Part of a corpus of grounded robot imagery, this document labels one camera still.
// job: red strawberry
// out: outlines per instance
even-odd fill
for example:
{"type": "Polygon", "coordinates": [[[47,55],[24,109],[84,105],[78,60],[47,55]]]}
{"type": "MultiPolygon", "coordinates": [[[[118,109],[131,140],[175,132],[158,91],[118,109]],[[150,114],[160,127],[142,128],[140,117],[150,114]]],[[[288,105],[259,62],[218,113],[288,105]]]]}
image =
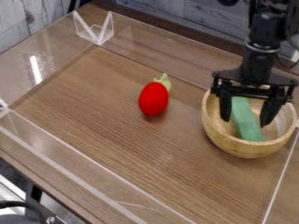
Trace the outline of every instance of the red strawberry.
{"type": "Polygon", "coordinates": [[[168,105],[168,90],[171,89],[171,82],[164,73],[160,80],[154,80],[144,86],[139,96],[139,108],[147,116],[160,115],[168,105]]]}

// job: bamboo bowl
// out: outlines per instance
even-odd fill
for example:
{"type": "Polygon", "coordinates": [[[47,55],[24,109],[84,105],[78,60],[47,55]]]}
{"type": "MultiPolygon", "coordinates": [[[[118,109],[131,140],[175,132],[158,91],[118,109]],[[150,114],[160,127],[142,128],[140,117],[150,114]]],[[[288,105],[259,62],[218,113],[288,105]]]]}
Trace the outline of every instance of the bamboo bowl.
{"type": "MultiPolygon", "coordinates": [[[[263,100],[248,99],[256,119],[263,100]]],[[[250,142],[238,138],[235,124],[220,119],[220,100],[208,91],[202,101],[202,122],[210,140],[216,146],[239,158],[262,158],[278,152],[290,139],[296,125],[296,113],[292,103],[287,103],[275,120],[262,129],[264,142],[250,142]]]]}

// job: wooden table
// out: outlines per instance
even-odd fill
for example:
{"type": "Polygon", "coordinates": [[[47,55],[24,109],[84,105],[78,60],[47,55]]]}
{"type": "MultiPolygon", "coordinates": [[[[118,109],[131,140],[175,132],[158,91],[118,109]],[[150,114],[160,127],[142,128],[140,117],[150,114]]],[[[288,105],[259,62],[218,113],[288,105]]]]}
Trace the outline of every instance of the wooden table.
{"type": "MultiPolygon", "coordinates": [[[[103,21],[107,14],[92,4],[86,5],[80,13],[91,23],[103,21]]],[[[70,24],[71,19],[64,18],[44,31],[58,41],[51,46],[51,50],[62,55],[55,59],[56,63],[67,54],[68,44],[60,31],[68,30],[70,24]]],[[[0,67],[7,67],[9,58],[21,51],[31,49],[35,52],[33,41],[44,41],[44,32],[3,56],[0,67]]],[[[147,28],[136,26],[131,45],[127,33],[120,32],[104,48],[95,45],[86,48],[11,106],[80,154],[20,122],[20,137],[28,139],[47,158],[41,159],[25,150],[24,145],[4,133],[0,134],[0,156],[91,223],[139,222],[135,218],[128,220],[122,209],[118,210],[114,203],[108,204],[99,193],[106,193],[151,223],[260,223],[295,136],[275,155],[263,159],[244,160],[220,151],[202,127],[202,97],[211,84],[211,71],[236,67],[240,57],[207,45],[184,45],[176,42],[178,37],[172,34],[166,35],[164,41],[174,42],[176,55],[167,54],[164,42],[151,45],[143,40],[143,37],[148,38],[146,35],[152,35],[150,39],[155,41],[160,33],[151,33],[147,28]],[[119,51],[127,57],[114,53],[114,49],[122,49],[119,51]],[[148,63],[158,69],[170,67],[187,80],[171,77],[170,107],[160,117],[152,119],[142,115],[136,104],[144,84],[162,75],[160,71],[144,65],[148,63]],[[47,159],[63,167],[45,163],[47,159]],[[134,184],[130,184],[130,190],[119,181],[107,185],[107,179],[111,179],[110,183],[115,181],[108,176],[111,172],[134,184]],[[147,192],[152,198],[139,199],[132,189],[147,192]],[[170,210],[170,213],[159,214],[148,206],[154,206],[155,200],[176,212],[170,210]]],[[[75,34],[68,43],[71,41],[74,51],[84,45],[84,42],[78,42],[75,34]]],[[[13,69],[5,71],[13,75],[13,69]]],[[[299,167],[291,166],[290,169],[296,173],[299,167]]],[[[299,178],[294,177],[290,189],[295,189],[298,182],[299,178]]],[[[295,200],[291,204],[282,202],[272,223],[284,223],[290,209],[296,213],[295,205],[295,200]]]]}

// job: green sponge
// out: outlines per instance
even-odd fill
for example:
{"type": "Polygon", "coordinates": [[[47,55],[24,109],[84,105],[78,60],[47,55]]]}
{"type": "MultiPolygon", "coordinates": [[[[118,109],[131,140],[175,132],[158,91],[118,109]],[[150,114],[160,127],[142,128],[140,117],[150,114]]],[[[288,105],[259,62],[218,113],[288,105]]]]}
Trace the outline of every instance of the green sponge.
{"type": "Polygon", "coordinates": [[[248,104],[248,99],[244,97],[232,97],[231,108],[232,120],[236,124],[239,137],[251,142],[263,142],[263,134],[248,104]]]}

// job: green object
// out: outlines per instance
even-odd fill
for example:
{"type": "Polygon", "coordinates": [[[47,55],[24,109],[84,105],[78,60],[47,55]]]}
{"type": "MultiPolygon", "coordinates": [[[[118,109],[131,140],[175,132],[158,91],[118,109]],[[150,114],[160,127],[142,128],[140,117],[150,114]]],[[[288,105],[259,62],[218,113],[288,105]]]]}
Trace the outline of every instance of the green object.
{"type": "Polygon", "coordinates": [[[171,87],[172,87],[172,83],[168,80],[168,74],[167,73],[163,74],[163,77],[160,78],[160,80],[154,79],[154,81],[160,82],[170,92],[171,87]]]}
{"type": "Polygon", "coordinates": [[[251,142],[264,142],[263,134],[259,128],[248,99],[244,97],[232,97],[232,120],[236,124],[238,134],[243,140],[251,142]]]}

